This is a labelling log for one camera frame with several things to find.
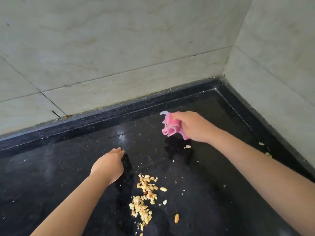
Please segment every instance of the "forearm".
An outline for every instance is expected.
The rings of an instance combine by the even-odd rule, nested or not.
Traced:
[[[87,177],[31,234],[31,236],[80,236],[91,213],[109,185],[98,174]]]
[[[209,134],[208,143],[300,234],[314,235],[315,184],[229,133],[215,131]]]

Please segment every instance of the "wall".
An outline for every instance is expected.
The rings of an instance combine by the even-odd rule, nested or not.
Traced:
[[[0,134],[221,74],[251,1],[0,0]]]
[[[223,71],[315,166],[315,0],[253,0]]]

